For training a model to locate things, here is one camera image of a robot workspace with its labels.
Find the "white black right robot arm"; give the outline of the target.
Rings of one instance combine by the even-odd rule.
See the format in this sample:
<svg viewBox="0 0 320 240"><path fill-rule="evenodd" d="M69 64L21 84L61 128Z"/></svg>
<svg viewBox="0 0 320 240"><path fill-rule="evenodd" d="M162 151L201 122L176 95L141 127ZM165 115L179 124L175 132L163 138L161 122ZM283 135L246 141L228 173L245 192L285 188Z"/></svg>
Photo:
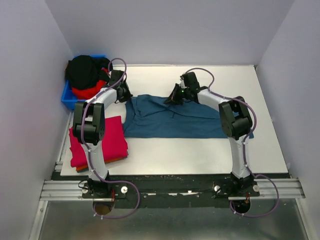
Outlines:
<svg viewBox="0 0 320 240"><path fill-rule="evenodd" d="M200 86L193 71L180 76L180 83L175 84L164 103L182 105L185 100L218 111L222 131L227 136L231 149L232 170L227 191L229 195L243 195L254 181L246 150L247 140L254 126L248 104L241 96L227 97L211 91L207 86Z"/></svg>

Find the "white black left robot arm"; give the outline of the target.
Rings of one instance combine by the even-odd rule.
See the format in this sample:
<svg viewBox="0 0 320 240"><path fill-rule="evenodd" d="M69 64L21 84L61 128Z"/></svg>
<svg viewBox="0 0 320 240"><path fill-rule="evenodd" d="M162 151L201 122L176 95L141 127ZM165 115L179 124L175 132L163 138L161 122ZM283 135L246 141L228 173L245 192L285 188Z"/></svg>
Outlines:
<svg viewBox="0 0 320 240"><path fill-rule="evenodd" d="M110 194L111 185L119 183L118 180L110 180L102 140L106 132L105 110L116 102L132 97L126 79L125 70L112 70L106 87L92 98L78 101L74 108L72 133L84 149L89 171L88 188L101 198Z"/></svg>

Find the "teal blue t shirt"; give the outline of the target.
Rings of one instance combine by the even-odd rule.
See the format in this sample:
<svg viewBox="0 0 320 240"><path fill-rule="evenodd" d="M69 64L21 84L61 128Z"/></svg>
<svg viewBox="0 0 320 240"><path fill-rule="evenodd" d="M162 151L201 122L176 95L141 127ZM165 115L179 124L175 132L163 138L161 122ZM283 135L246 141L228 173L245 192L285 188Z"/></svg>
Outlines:
<svg viewBox="0 0 320 240"><path fill-rule="evenodd" d="M226 139L219 112L209 106L185 101L166 105L165 98L149 94L125 103L126 138Z"/></svg>

